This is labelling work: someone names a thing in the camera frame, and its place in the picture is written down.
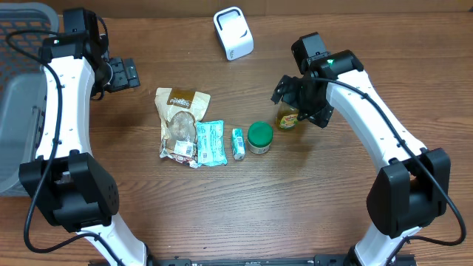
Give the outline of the yellow dish soap bottle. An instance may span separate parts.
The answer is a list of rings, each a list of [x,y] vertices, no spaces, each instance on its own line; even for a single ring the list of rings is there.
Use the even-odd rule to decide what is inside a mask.
[[[298,114],[299,110],[297,108],[281,101],[276,114],[276,127],[281,130],[294,129],[299,122],[297,119]]]

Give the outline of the green lid jar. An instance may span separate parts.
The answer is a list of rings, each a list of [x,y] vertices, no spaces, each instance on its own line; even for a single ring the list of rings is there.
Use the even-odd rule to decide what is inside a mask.
[[[254,154],[266,153],[273,141],[273,128],[266,122],[257,121],[248,129],[249,150]]]

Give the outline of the brown snack bag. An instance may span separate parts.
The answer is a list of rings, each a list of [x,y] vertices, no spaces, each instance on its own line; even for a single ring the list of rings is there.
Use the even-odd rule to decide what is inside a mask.
[[[203,92],[159,87],[154,103],[160,116],[160,158],[198,168],[197,123],[208,109],[211,96]]]

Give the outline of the small teal carton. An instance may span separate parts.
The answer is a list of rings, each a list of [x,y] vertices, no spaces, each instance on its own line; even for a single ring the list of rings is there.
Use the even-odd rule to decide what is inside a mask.
[[[242,129],[232,129],[231,135],[232,155],[235,160],[243,160],[245,157],[245,139]]]

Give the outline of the teal wipes packet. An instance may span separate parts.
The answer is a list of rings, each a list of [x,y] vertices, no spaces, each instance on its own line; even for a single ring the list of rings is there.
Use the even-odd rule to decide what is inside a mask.
[[[199,166],[228,163],[224,144],[224,121],[197,122],[197,162]]]

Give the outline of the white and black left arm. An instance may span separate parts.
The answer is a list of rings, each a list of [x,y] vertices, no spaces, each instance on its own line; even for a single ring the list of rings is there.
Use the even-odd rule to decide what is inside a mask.
[[[19,167],[20,183],[31,211],[73,240],[87,239],[107,265],[150,265],[152,255],[120,216],[117,184],[89,141],[91,101],[139,86],[135,64],[110,56],[106,25],[94,12],[65,10],[63,23],[35,57],[47,79],[46,111],[35,157]]]

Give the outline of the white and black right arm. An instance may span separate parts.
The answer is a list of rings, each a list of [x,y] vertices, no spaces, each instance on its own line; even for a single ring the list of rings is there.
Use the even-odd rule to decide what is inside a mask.
[[[321,36],[291,47],[301,77],[283,76],[271,100],[297,109],[297,120],[324,128],[338,111],[369,153],[377,177],[367,196],[372,221],[345,255],[317,255],[316,265],[414,265],[399,250],[446,212],[451,161],[428,149],[382,101],[353,52],[330,53]]]

